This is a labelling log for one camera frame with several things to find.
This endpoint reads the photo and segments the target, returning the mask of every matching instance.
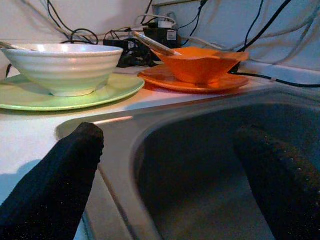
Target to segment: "white bowl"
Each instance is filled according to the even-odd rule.
[[[1,48],[22,75],[59,97],[87,95],[108,82],[122,48],[84,44],[17,44]]]

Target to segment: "kitchen sink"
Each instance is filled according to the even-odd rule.
[[[85,214],[95,239],[270,240],[233,135],[241,126],[260,126],[320,170],[319,106],[315,93],[277,86],[74,119],[58,135],[82,122],[104,132]]]

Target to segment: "spoon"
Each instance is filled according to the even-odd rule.
[[[160,53],[160,54],[163,54],[165,56],[181,56],[182,54],[171,49],[171,48],[168,48],[167,46],[165,45],[162,45],[161,43],[145,36],[145,35],[142,35],[141,33],[137,32],[137,31],[134,31],[133,32],[133,35],[144,45],[146,45],[148,48]]]
[[[35,51],[33,49],[24,48],[21,46],[12,45],[8,42],[0,41],[0,47],[5,49],[15,49],[15,50],[23,50],[23,51]]]

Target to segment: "electrical wire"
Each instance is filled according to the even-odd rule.
[[[135,18],[134,20],[134,25],[137,26],[137,21],[139,18],[141,17],[153,17],[153,18],[159,18],[159,19],[167,19],[167,20],[170,20],[173,22],[173,25],[176,25],[177,22],[176,20],[174,20],[172,17],[168,17],[168,16],[161,16],[161,15],[154,15],[154,14],[142,14],[142,15],[139,15]]]
[[[6,71],[5,71],[5,78],[7,78],[9,76],[10,70],[12,68],[12,64],[10,63],[7,67],[6,67]]]
[[[261,10],[262,10],[263,5],[264,5],[264,0],[261,0],[258,14],[256,15],[254,21],[252,22],[252,24],[251,24],[251,26],[250,26],[250,28],[249,28],[248,32],[246,33],[246,36],[245,36],[245,40],[244,40],[244,48],[245,48],[245,49],[247,48],[247,42],[248,42],[249,34],[250,34],[252,28],[254,27],[254,25],[256,24],[257,20],[258,20],[259,17],[260,17],[260,14],[261,14]]]
[[[195,19],[193,19],[191,21],[191,23],[193,23],[195,20],[196,20],[196,24],[192,30],[192,32],[190,33],[189,37],[192,37],[192,35],[195,33],[198,25],[199,25],[199,20],[200,20],[200,15],[201,15],[201,12],[202,12],[202,9],[204,8],[204,6],[206,5],[206,3],[208,2],[208,0],[201,0],[200,2],[200,7],[198,8],[198,14],[196,15]],[[187,39],[183,44],[181,44],[181,47],[186,45],[187,43],[189,42],[189,39]]]
[[[129,33],[131,32],[132,29],[131,27],[127,26],[127,27],[122,27],[122,28],[119,28],[117,30],[110,30],[108,31],[105,35],[104,35],[104,39],[103,40],[106,40],[107,39],[107,35],[110,34],[112,36],[113,39],[115,39],[115,36],[117,39],[120,39],[120,37],[116,34],[116,33]]]
[[[315,16],[315,18],[319,17],[320,16],[320,12],[317,13],[317,15]],[[276,31],[276,32],[272,32],[272,33],[268,33],[266,35],[262,35],[260,37],[260,39],[267,39],[267,38],[274,38],[274,37],[278,37],[278,36],[282,36],[282,35],[286,35],[286,34],[290,34],[290,33],[294,33],[300,29],[302,29],[303,27],[305,27],[306,25],[308,25],[310,22],[313,22],[314,21],[314,17],[311,15],[309,16],[306,20],[304,20],[302,23],[300,23],[299,25],[296,25],[296,26],[293,26],[293,27],[290,27],[288,29],[283,29],[283,30],[280,30],[280,31]],[[210,44],[213,44],[213,45],[219,45],[222,47],[222,51],[234,51],[235,49],[243,46],[245,44],[245,41],[242,41],[234,46],[231,46],[231,47],[226,47],[226,46],[223,46],[221,44],[218,44],[216,42],[210,42]]]
[[[220,46],[220,45],[218,45],[218,44],[216,44],[216,43],[207,42],[207,41],[205,41],[205,40],[203,40],[203,39],[201,39],[201,38],[198,38],[198,37],[196,37],[196,36],[187,36],[187,37],[182,37],[182,38],[183,38],[183,39],[189,39],[189,40],[191,40],[191,41],[195,41],[195,42],[202,43],[202,44],[204,44],[204,45],[206,45],[206,46],[209,46],[209,47],[211,47],[211,48],[213,48],[213,49],[217,49],[217,50],[220,50],[220,51],[223,51],[223,50],[224,50],[224,47],[223,47],[223,46]]]
[[[289,81],[280,80],[278,78],[273,78],[270,76],[265,76],[261,74],[255,74],[255,73],[247,73],[247,72],[229,72],[229,74],[233,75],[239,75],[239,76],[248,76],[248,77],[256,77],[256,78],[262,78],[262,79],[268,79],[268,80],[274,80],[277,83],[297,87],[297,88],[320,88],[320,84],[301,84],[301,83],[294,83]]]
[[[75,41],[74,41],[74,36],[75,36],[75,33],[79,32],[79,31],[83,31],[83,32],[89,32],[90,34],[92,34],[95,38],[95,42],[91,41],[89,38],[87,38],[86,36],[81,36],[82,38],[84,38],[84,40],[77,40],[76,42],[77,43],[84,43],[84,44],[92,44],[92,45],[97,45],[99,43],[99,39],[98,39],[98,36],[91,30],[89,29],[86,29],[86,28],[78,28],[76,30],[72,30],[71,28],[69,28],[61,19],[61,17],[59,16],[56,8],[53,6],[53,4],[51,3],[50,0],[47,0],[47,8],[48,8],[48,13],[51,17],[51,19],[56,23],[56,25],[59,27],[59,28],[62,28],[60,26],[60,24],[55,20],[55,18],[53,17],[53,15],[51,14],[51,11],[50,11],[50,7],[52,8],[52,10],[54,11],[56,17],[58,18],[59,22],[67,29],[71,32],[71,36],[67,36],[67,34],[65,34],[65,36],[68,38],[68,41],[64,41],[63,43],[71,43],[71,44],[74,44]]]
[[[297,50],[299,49],[299,47],[302,44],[302,42],[304,41],[304,39],[306,38],[306,36],[307,36],[311,26],[313,25],[313,23],[314,23],[319,11],[320,11],[320,0],[318,1],[317,7],[315,8],[315,10],[312,13],[312,16],[311,16],[312,20],[308,23],[307,27],[302,32],[299,40],[296,42],[296,44],[294,45],[292,50],[288,53],[288,55],[285,58],[283,58],[281,60],[278,60],[278,61],[274,61],[274,62],[265,62],[265,61],[263,61],[263,63],[276,65],[276,64],[280,64],[280,63],[292,58],[295,55],[295,53],[297,52]],[[255,62],[262,62],[260,60],[254,59],[254,58],[251,58],[251,60],[255,61]]]
[[[149,5],[148,5],[148,7],[146,8],[144,14],[148,14],[152,2],[153,2],[153,0],[150,0]],[[146,17],[147,17],[147,16],[144,16],[144,17],[143,17],[143,19],[142,19],[142,21],[141,21],[141,23],[140,23],[141,25],[144,24],[144,21],[146,20]]]
[[[195,16],[195,18],[194,18],[191,22],[189,22],[189,23],[186,24],[186,25],[180,26],[178,29],[183,29],[183,28],[185,28],[185,27],[193,24],[193,23],[195,22],[195,20],[197,20],[198,17],[199,17],[199,13]]]
[[[143,23],[142,26],[147,26],[149,23],[151,23],[153,20],[156,20],[156,19],[158,19],[158,17],[151,18],[149,21]]]
[[[166,14],[166,16],[174,19],[175,21],[177,21],[177,16],[176,16],[176,14],[175,14],[174,11],[168,12],[168,13]]]
[[[286,8],[286,6],[292,0],[285,0],[284,3],[278,8],[275,14],[271,17],[269,22],[264,26],[264,28],[245,46],[238,50],[238,52],[244,52],[247,48],[249,48],[252,44],[254,44],[266,31],[267,29],[274,23],[280,13]]]
[[[24,4],[28,5],[31,9],[33,9],[39,16],[41,16],[44,20],[46,20],[55,30],[57,30],[58,32],[60,33],[65,33],[67,35],[70,34],[69,31],[66,31],[65,29],[63,28],[60,28],[58,26],[56,26],[56,24],[54,22],[52,22],[50,19],[48,19],[48,17],[46,15],[44,15],[41,11],[39,11],[32,3],[30,3],[29,0],[21,0]],[[104,36],[105,33],[99,33],[99,34],[96,34],[98,37],[101,37],[101,36]],[[92,37],[91,34],[75,34],[75,36],[78,36],[78,37]]]

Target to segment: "orange saucer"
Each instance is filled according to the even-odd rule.
[[[169,68],[165,65],[158,65],[146,69],[138,74],[147,83],[179,92],[188,93],[218,93],[238,89],[248,84],[249,80],[244,76],[226,73],[218,82],[209,84],[194,84],[179,81],[175,78]]]

